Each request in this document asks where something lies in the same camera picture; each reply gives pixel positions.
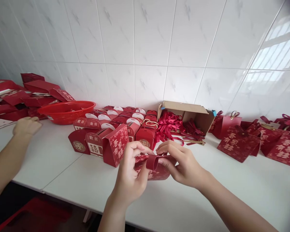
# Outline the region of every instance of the red plastic basin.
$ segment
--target red plastic basin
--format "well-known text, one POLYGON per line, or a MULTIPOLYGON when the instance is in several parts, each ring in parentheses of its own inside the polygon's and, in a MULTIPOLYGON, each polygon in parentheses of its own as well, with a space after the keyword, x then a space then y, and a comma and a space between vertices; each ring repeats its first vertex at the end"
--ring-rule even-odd
POLYGON ((68 101, 43 106, 38 109, 40 114, 45 114, 49 120, 59 125, 69 125, 79 117, 93 111, 96 103, 92 101, 68 101))

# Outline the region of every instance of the hand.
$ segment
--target hand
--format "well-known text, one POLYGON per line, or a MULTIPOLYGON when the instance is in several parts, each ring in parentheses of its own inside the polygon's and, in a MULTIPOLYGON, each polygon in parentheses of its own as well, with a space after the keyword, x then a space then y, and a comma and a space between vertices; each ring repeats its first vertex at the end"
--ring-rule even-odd
POLYGON ((143 146, 139 141, 127 143, 124 157, 119 165, 117 180, 110 198, 124 208, 139 198, 147 185, 149 170, 146 168, 146 163, 139 173, 134 170, 135 156, 141 153, 154 155, 150 148, 143 146))
POLYGON ((206 183, 209 172, 203 169, 194 158, 192 152, 168 140, 159 145, 156 149, 157 155, 168 152, 179 163, 174 166, 169 160, 160 158, 159 163, 163 164, 177 182, 200 190, 206 183))
POLYGON ((17 121, 13 129, 13 135, 33 136, 41 127, 42 124, 39 122, 38 117, 25 117, 17 121))

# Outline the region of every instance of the open cardboard box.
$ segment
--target open cardboard box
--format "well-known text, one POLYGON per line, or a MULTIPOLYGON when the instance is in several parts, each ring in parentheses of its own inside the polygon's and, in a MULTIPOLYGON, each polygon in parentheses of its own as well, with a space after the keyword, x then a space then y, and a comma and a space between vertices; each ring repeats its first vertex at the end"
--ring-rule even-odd
POLYGON ((206 110, 203 106, 174 101, 163 101, 158 108, 158 120, 164 109, 167 109, 176 115, 181 115, 183 122, 187 122, 190 118, 193 118, 196 127, 200 128, 205 134, 209 131, 210 126, 215 119, 213 112, 206 110))

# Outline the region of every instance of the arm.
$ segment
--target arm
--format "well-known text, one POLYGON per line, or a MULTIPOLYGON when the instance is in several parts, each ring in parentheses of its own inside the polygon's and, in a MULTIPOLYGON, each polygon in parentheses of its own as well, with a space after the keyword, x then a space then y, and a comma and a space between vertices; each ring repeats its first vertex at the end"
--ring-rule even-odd
POLYGON ((42 126, 37 120, 37 117, 20 119, 13 137, 0 152, 0 194, 20 170, 31 138, 42 126))
POLYGON ((143 194, 147 185, 149 170, 146 169, 146 165, 142 166, 139 174, 134 170, 135 156, 140 153, 154 154, 139 141, 127 144, 124 157, 120 162, 115 187, 106 202, 98 232, 125 231, 126 210, 143 194))
POLYGON ((169 160, 162 158, 159 162, 177 182, 199 190, 210 201, 229 231, 277 231, 203 169, 189 149, 176 142, 166 141, 157 148, 157 154, 164 152, 169 152, 179 165, 174 166, 169 160))

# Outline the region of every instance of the wall tile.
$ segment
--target wall tile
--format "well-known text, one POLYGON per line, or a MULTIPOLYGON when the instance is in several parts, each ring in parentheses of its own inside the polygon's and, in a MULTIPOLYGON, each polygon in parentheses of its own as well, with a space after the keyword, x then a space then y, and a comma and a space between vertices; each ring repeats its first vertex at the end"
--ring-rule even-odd
POLYGON ((290 0, 285 1, 251 68, 290 70, 290 0))
POLYGON ((271 119, 276 119, 281 118, 283 113, 290 116, 290 85, 279 96, 266 116, 271 119))
POLYGON ((0 0, 0 29, 17 59, 34 60, 8 0, 0 0))
POLYGON ((168 63, 175 0, 134 0, 135 64, 168 63))
POLYGON ((63 0, 35 2, 56 61, 79 62, 63 0))
POLYGON ((45 77, 45 81, 59 85, 61 89, 66 89, 62 80, 59 68, 55 62, 37 62, 36 66, 45 77))
POLYGON ((97 0, 105 62, 134 64, 133 0, 97 0))
POLYGON ((81 64, 89 100, 97 104, 96 108, 111 105, 109 84, 105 64, 81 64))
POLYGON ((79 63, 57 63, 65 90, 77 101, 88 101, 87 89, 79 63))
POLYGON ((5 70, 9 73, 11 80, 17 84, 21 83, 20 73, 22 72, 21 67, 16 61, 13 53, 6 43, 4 36, 0 30, 0 62, 4 64, 5 70))
POLYGON ((290 72, 250 70, 230 105, 229 112, 237 110, 243 120, 254 120, 266 115, 289 85, 290 72))
POLYGON ((167 67, 135 66, 135 106, 157 110, 163 101, 167 67))
POLYGON ((204 68, 168 67, 165 101, 194 104, 204 68))
POLYGON ((10 0, 10 4, 35 60, 55 61, 34 0, 10 0))
POLYGON ((226 113, 246 73, 246 70, 206 68, 195 104, 226 113))
POLYGON ((207 67, 249 68, 284 0, 228 0, 207 67))
POLYGON ((20 65, 24 73, 35 73, 41 75, 41 71, 38 69, 37 62, 35 61, 25 61, 22 62, 20 65))
POLYGON ((135 107, 133 65, 107 64, 106 71, 112 105, 135 107))
POLYGON ((65 5, 81 63, 104 63, 96 1, 65 0, 65 5))
POLYGON ((170 66, 205 67, 225 1, 177 0, 170 66))

